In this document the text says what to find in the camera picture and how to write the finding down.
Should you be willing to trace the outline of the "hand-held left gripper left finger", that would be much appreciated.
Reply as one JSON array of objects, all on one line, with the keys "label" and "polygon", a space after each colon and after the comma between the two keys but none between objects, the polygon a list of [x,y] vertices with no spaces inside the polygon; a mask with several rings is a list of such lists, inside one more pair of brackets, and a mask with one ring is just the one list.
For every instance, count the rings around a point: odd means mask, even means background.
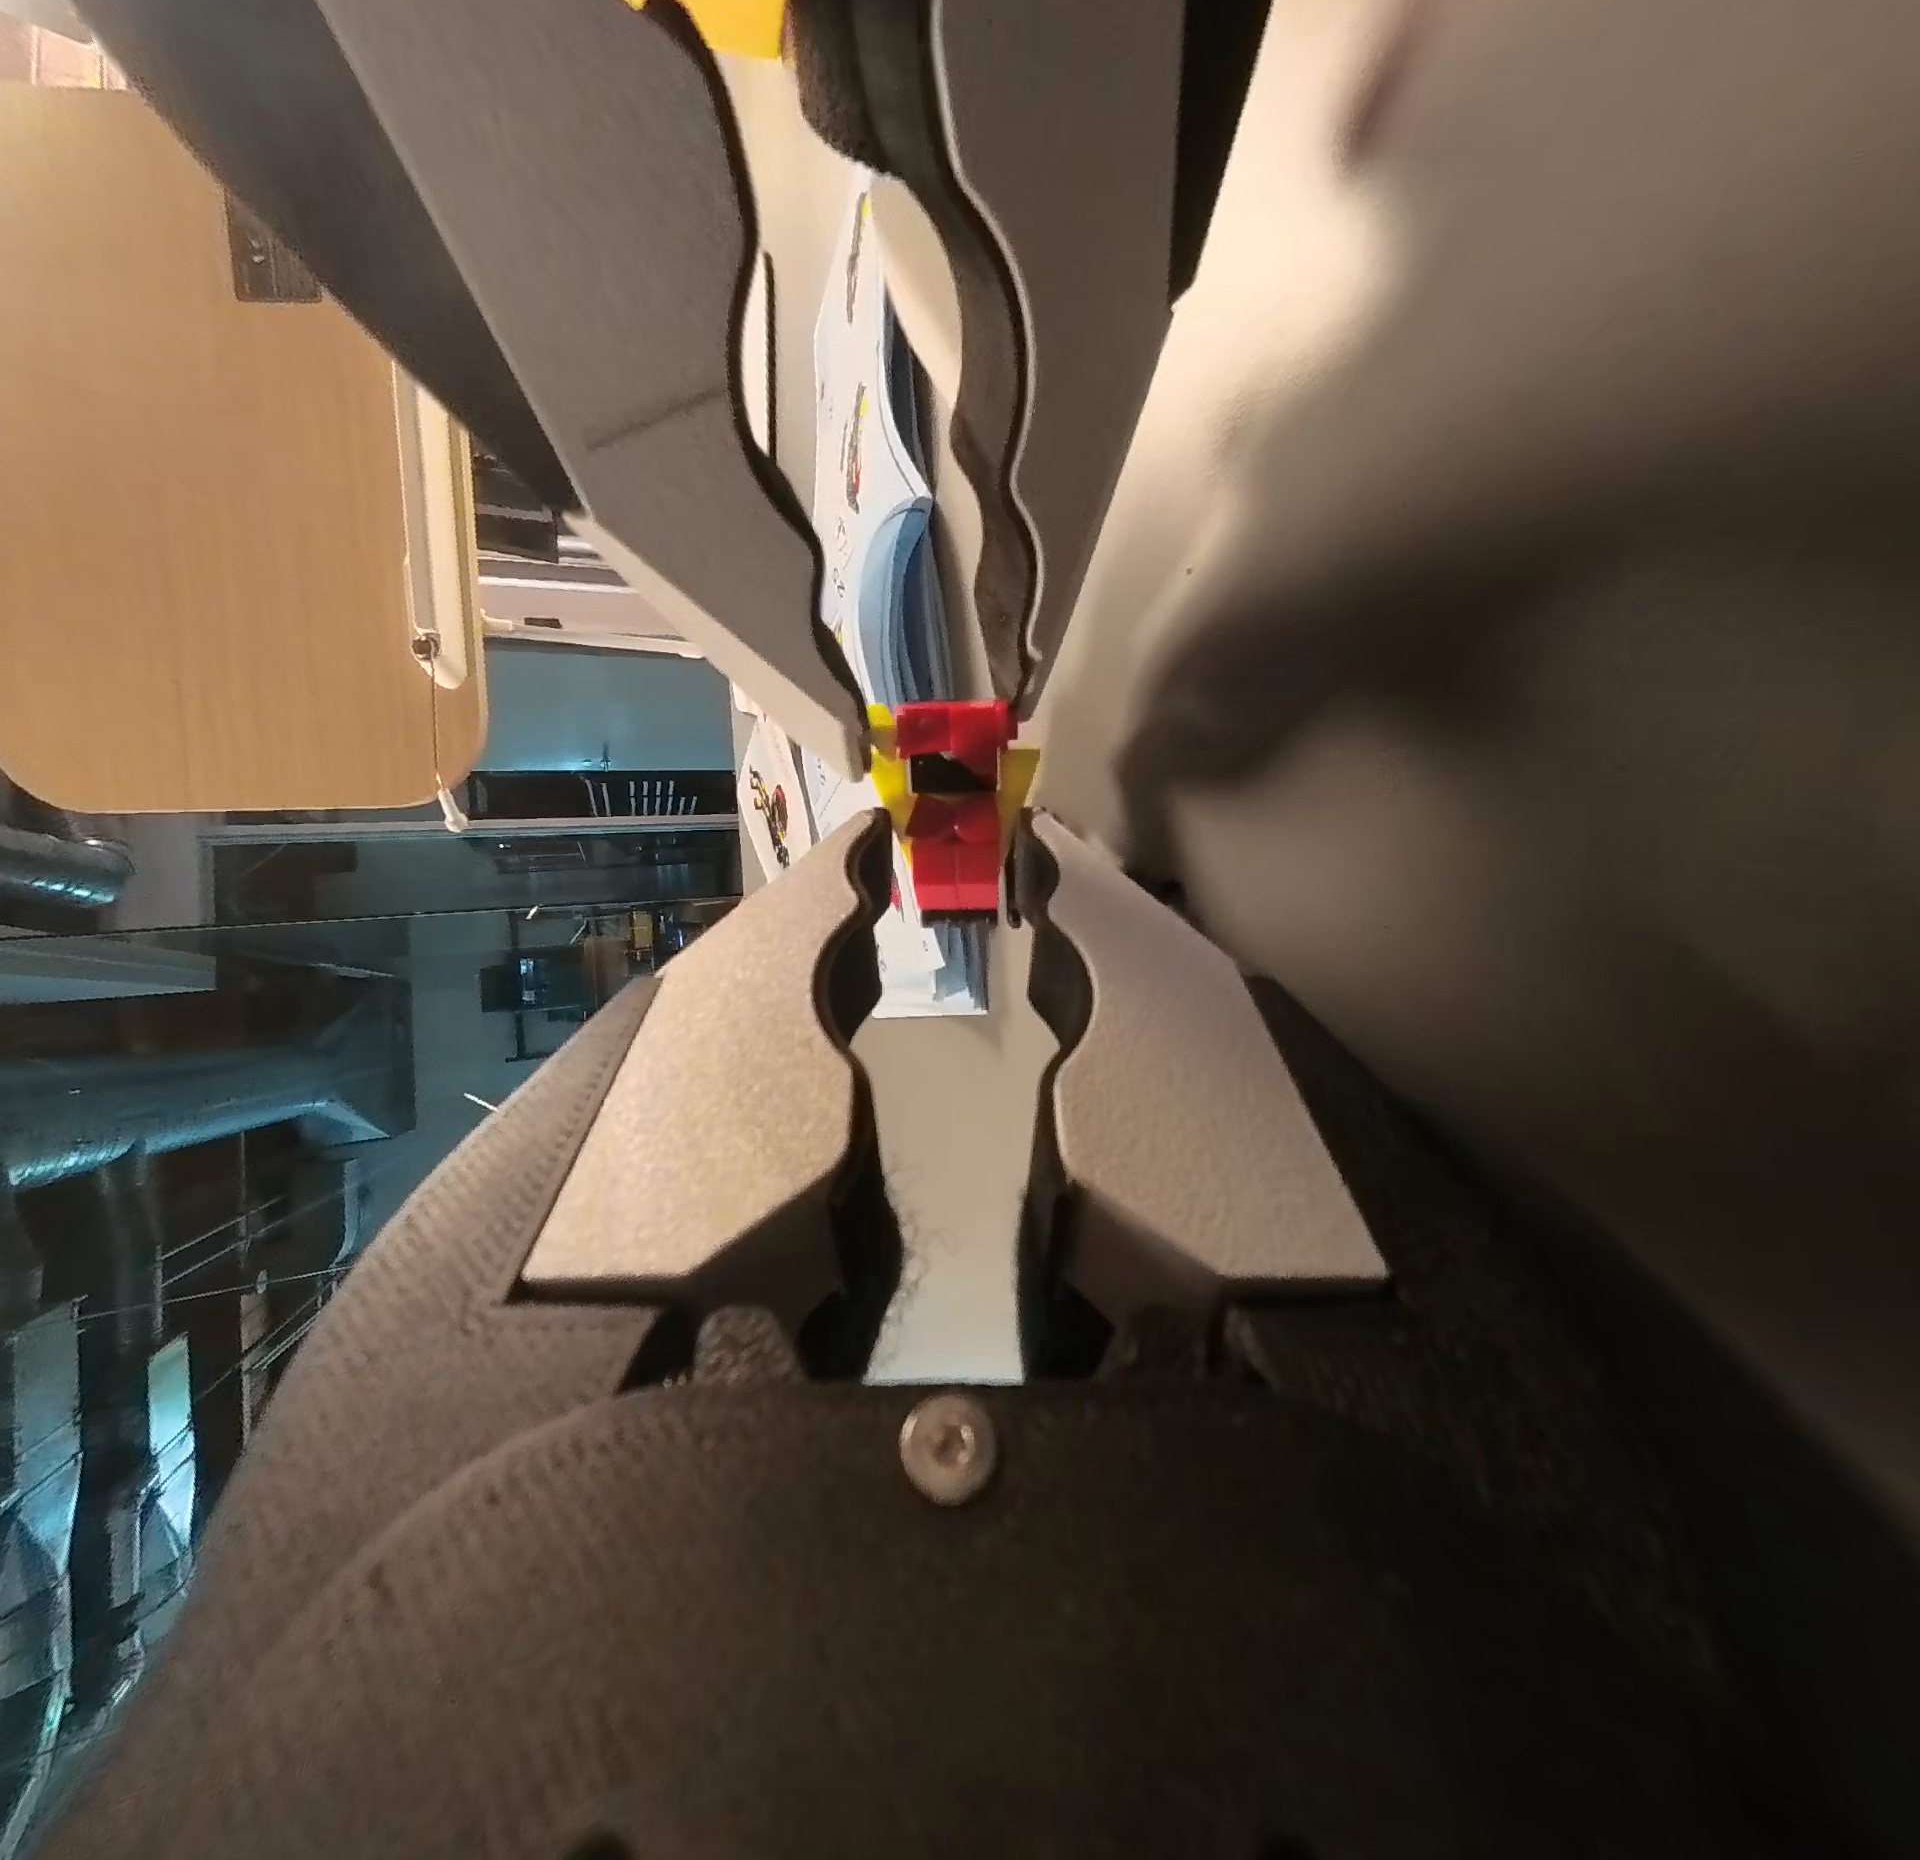
[{"label": "hand-held left gripper left finger", "polygon": [[874,1345],[897,1220],[852,1037],[877,1003],[893,831],[855,812],[664,968],[518,1272],[546,1303],[758,1307]]}]

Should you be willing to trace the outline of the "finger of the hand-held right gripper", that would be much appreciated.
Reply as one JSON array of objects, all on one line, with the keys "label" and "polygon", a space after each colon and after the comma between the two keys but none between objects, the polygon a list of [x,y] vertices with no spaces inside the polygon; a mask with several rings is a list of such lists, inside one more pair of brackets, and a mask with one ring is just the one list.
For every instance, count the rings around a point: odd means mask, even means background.
[{"label": "finger of the hand-held right gripper", "polygon": [[1013,282],[1013,437],[988,452],[1013,506],[1010,665],[1034,705],[1158,369],[1187,0],[931,0],[955,177]]},{"label": "finger of the hand-held right gripper", "polygon": [[620,0],[317,5],[560,456],[572,533],[862,774],[823,548],[749,429],[752,180],[698,36]]}]

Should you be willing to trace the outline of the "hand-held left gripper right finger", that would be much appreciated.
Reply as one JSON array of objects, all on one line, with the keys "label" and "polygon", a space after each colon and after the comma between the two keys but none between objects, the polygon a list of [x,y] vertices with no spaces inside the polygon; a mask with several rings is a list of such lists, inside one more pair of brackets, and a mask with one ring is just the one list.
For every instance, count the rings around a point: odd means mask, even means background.
[{"label": "hand-held left gripper right finger", "polygon": [[1016,851],[1027,998],[1052,1035],[1016,1250],[1025,1345],[1141,1317],[1387,1289],[1387,1260],[1248,977],[1057,817]]}]

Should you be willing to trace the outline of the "lego instruction booklet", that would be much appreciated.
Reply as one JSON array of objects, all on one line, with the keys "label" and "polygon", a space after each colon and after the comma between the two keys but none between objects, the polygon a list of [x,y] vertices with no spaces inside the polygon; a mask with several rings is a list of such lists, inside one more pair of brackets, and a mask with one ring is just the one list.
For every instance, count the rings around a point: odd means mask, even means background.
[{"label": "lego instruction booklet", "polygon": [[[862,697],[887,707],[946,700],[954,687],[948,610],[931,537],[918,363],[887,294],[872,177],[855,177],[825,273],[814,326],[817,384],[812,527],[825,551],[820,619]],[[808,809],[825,838],[855,807],[875,805],[799,746]],[[875,924],[881,1020],[971,1017],[988,1009],[987,931],[927,924],[895,849],[895,893]]]},{"label": "lego instruction booklet", "polygon": [[801,759],[773,722],[755,719],[749,725],[737,774],[737,809],[765,882],[782,879],[818,840]]}]

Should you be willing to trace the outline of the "red yellow lego body assembly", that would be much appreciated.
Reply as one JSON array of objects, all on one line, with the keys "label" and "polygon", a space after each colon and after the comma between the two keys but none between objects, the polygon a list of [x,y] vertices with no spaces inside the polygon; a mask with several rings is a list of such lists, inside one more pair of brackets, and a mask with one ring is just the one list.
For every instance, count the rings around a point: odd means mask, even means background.
[{"label": "red yellow lego body assembly", "polygon": [[923,920],[996,920],[1039,750],[1006,702],[867,707],[869,784]]}]

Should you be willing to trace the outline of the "closed lego instruction booklet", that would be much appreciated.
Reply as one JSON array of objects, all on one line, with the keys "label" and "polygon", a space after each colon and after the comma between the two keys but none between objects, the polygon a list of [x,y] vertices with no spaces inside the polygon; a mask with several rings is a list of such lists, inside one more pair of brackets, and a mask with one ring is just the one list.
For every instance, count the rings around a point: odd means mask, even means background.
[{"label": "closed lego instruction booklet", "polygon": [[765,882],[782,879],[818,840],[801,759],[773,722],[755,719],[749,725],[737,774],[737,809]]}]

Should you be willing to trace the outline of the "silver ventilation ducts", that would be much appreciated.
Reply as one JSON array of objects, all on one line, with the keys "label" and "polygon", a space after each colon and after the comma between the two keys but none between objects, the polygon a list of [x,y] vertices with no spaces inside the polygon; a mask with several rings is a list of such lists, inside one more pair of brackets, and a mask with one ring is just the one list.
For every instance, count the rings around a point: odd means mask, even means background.
[{"label": "silver ventilation ducts", "polygon": [[5,951],[5,1718],[89,1742],[417,1122],[408,930],[214,923]]}]

